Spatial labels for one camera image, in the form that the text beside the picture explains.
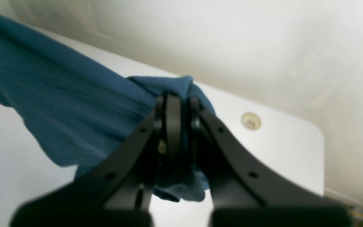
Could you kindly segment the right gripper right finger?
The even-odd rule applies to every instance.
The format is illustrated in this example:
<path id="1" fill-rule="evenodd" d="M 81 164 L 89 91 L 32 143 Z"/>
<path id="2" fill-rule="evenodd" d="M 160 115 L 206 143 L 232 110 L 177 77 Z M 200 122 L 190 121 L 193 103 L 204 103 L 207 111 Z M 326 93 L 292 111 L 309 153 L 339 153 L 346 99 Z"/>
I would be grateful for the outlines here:
<path id="1" fill-rule="evenodd" d="M 193 162 L 213 201 L 209 227 L 353 226 L 346 208 L 271 170 L 197 97 L 188 102 Z"/>

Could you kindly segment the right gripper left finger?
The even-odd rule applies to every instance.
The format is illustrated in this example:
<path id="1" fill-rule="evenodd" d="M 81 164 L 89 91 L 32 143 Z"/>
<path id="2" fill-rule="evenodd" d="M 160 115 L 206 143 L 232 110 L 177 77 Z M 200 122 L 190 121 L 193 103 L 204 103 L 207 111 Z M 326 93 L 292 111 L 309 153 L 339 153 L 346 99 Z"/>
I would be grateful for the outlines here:
<path id="1" fill-rule="evenodd" d="M 26 203 L 12 227 L 153 227 L 153 187 L 182 151 L 181 100 L 166 94 L 105 161 L 71 184 Z"/>

